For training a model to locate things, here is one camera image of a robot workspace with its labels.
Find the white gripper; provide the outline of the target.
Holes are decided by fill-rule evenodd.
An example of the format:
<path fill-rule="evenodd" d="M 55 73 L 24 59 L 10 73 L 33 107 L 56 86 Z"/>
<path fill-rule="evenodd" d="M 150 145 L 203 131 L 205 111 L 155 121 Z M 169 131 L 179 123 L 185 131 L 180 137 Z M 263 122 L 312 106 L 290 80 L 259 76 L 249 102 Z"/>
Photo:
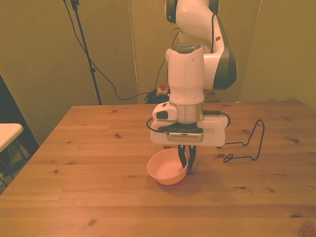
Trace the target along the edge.
<path fill-rule="evenodd" d="M 202 120 L 182 124 L 154 120 L 151 124 L 151 141 L 156 144 L 178 145 L 178 156 L 183 168 L 188 164 L 190 172 L 197 154 L 196 146 L 222 146 L 225 143 L 225 117 L 204 117 Z M 189 146 L 189 160 L 186 146 Z"/>

